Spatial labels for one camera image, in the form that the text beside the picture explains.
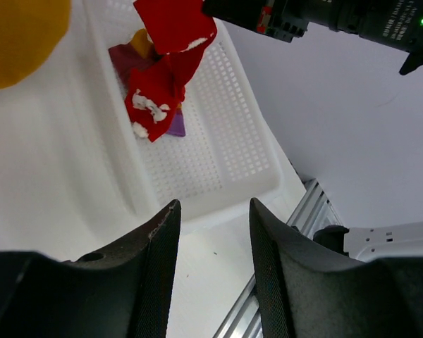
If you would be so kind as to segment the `purple sock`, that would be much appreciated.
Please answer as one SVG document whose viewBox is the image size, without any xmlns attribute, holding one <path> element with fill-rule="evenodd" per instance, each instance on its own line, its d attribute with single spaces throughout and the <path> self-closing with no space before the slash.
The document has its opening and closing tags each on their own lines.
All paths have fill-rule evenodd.
<svg viewBox="0 0 423 338">
<path fill-rule="evenodd" d="M 138 30 L 126 44 L 118 44 L 108 49 L 116 75 L 120 80 L 122 94 L 127 94 L 130 71 L 139 71 L 153 66 L 161 56 L 155 51 L 146 29 Z"/>
</svg>

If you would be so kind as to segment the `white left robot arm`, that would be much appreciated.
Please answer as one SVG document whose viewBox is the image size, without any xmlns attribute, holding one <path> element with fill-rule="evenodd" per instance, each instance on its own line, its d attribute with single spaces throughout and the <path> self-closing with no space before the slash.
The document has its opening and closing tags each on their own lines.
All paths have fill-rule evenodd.
<svg viewBox="0 0 423 338">
<path fill-rule="evenodd" d="M 0 251 L 0 337 L 165 337 L 181 206 L 76 261 Z M 423 337 L 423 236 L 330 225 L 304 236 L 249 207 L 255 274 L 217 337 Z"/>
</svg>

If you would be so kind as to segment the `white plastic basket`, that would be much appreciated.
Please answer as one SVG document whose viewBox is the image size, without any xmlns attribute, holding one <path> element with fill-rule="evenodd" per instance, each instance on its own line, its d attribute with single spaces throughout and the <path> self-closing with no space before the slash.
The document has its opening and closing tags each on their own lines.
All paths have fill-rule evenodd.
<svg viewBox="0 0 423 338">
<path fill-rule="evenodd" d="M 268 200 L 283 187 L 281 167 L 227 29 L 186 87 L 183 138 L 139 139 L 109 48 L 126 42 L 142 21 L 129 1 L 82 1 L 90 127 L 104 152 L 105 188 L 98 224 L 109 232 L 149 220 L 170 200 L 182 205 L 183 230 L 224 223 L 247 213 L 253 197 Z"/>
</svg>

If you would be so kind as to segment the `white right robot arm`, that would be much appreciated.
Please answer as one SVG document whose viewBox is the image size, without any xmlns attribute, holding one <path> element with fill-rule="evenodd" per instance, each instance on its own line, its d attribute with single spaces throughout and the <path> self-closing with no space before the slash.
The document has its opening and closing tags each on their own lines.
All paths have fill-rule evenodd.
<svg viewBox="0 0 423 338">
<path fill-rule="evenodd" d="M 314 23 L 406 52 L 401 75 L 423 66 L 423 0 L 213 0 L 202 11 L 287 43 Z"/>
</svg>

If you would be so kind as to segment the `red sock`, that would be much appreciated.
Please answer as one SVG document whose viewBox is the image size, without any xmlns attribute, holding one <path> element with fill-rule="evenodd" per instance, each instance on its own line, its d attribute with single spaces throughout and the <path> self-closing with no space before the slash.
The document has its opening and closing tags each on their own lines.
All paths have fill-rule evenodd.
<svg viewBox="0 0 423 338">
<path fill-rule="evenodd" d="M 137 0 L 133 6 L 156 52 L 168 62 L 176 94 L 182 101 L 185 86 L 196 73 L 205 49 L 217 36 L 214 19 L 203 14 L 202 1 Z"/>
<path fill-rule="evenodd" d="M 155 142 L 166 134 L 184 98 L 185 88 L 176 84 L 169 65 L 159 61 L 130 71 L 125 107 L 138 136 Z"/>
</svg>

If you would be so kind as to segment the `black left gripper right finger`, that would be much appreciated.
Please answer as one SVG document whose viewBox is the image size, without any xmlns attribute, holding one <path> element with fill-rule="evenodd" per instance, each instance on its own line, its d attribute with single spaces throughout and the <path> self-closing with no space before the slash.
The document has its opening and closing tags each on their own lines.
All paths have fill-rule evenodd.
<svg viewBox="0 0 423 338">
<path fill-rule="evenodd" d="M 349 258 L 259 199 L 249 221 L 265 337 L 423 337 L 423 257 Z"/>
</svg>

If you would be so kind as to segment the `aluminium mounting rail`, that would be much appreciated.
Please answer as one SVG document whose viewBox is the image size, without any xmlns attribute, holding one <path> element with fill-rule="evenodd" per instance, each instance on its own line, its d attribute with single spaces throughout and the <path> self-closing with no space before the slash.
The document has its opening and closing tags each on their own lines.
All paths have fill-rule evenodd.
<svg viewBox="0 0 423 338">
<path fill-rule="evenodd" d="M 316 179 L 305 183 L 306 193 L 286 222 L 306 237 L 328 226 L 340 225 L 331 202 Z M 224 318 L 215 337 L 262 337 L 262 322 L 257 300 L 255 277 L 252 276 Z"/>
</svg>

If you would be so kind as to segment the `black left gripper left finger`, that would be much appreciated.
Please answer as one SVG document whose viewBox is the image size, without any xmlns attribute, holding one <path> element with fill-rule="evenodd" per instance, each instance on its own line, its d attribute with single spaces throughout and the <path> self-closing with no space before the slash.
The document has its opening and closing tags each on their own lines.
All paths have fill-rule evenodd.
<svg viewBox="0 0 423 338">
<path fill-rule="evenodd" d="M 0 251 L 0 337 L 165 337 L 181 205 L 76 261 Z"/>
</svg>

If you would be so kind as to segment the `mustard yellow sock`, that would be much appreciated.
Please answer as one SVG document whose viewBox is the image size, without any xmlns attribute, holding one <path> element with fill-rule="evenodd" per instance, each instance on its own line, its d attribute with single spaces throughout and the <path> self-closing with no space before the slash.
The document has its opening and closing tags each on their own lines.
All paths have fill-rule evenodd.
<svg viewBox="0 0 423 338">
<path fill-rule="evenodd" d="M 70 1 L 0 1 L 0 89 L 34 73 L 70 25 Z"/>
</svg>

